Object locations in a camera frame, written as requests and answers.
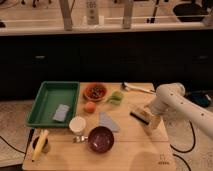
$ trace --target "cable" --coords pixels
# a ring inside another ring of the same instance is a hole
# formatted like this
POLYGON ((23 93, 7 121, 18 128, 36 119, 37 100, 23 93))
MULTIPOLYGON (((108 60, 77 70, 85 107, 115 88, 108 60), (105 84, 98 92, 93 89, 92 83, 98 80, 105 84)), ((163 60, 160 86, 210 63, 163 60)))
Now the cable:
POLYGON ((173 145, 170 144, 171 148, 179 153, 189 153, 191 152, 194 147, 195 147, 195 144, 196 144, 196 137, 195 137, 195 131, 194 131, 194 128, 193 128, 193 125, 191 122, 190 123, 190 126, 191 126, 191 129, 192 129, 192 136, 193 136, 193 144, 192 144, 192 147, 189 149, 189 150, 179 150, 177 148, 175 148, 173 145))
POLYGON ((23 153, 23 154, 26 154, 25 152, 21 151, 21 150, 18 150, 17 148, 13 147, 12 145, 10 145, 2 136, 0 136, 0 138, 8 145, 10 146, 13 150, 19 152, 19 153, 23 153))
POLYGON ((177 154, 173 154, 173 156, 181 159, 185 163, 185 165, 187 166, 187 168, 189 169, 189 171, 191 171, 191 168, 190 168, 189 164, 186 162, 186 160, 184 160, 184 158, 182 158, 181 156, 179 156, 177 154))

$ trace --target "green plastic tray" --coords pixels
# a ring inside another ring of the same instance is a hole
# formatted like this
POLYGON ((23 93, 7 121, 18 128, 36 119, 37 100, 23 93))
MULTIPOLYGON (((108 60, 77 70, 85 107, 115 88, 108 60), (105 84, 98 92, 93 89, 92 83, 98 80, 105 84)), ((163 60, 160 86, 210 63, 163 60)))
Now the green plastic tray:
POLYGON ((36 96, 31 113, 28 115, 27 126, 68 127, 70 120, 76 112, 78 94, 78 82, 43 82, 36 96), (52 119, 59 104, 70 107, 64 122, 57 122, 52 119))

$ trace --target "white sponge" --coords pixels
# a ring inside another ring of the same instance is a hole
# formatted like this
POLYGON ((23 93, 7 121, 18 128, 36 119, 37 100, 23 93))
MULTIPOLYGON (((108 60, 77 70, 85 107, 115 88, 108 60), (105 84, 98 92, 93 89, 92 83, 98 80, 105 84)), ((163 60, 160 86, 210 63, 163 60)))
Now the white sponge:
POLYGON ((53 116, 53 120, 63 122, 67 116, 70 107, 68 105, 60 104, 53 116))

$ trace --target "dark red bowl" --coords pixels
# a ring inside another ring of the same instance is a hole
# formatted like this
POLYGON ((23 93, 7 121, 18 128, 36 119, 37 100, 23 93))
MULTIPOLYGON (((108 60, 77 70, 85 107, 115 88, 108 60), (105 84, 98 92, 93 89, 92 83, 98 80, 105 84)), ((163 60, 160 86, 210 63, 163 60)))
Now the dark red bowl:
POLYGON ((114 144, 112 131, 104 126, 94 128, 88 136, 89 147, 96 153, 105 153, 114 144))

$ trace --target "small toy fruit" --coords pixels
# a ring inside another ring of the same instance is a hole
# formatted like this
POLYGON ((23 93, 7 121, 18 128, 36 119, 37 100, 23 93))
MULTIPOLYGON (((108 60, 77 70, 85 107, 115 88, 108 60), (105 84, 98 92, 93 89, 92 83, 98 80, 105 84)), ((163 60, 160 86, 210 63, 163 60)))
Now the small toy fruit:
POLYGON ((84 106, 84 110, 87 112, 87 113, 94 113, 95 112, 95 109, 96 109, 96 104, 94 102, 87 102, 84 106))

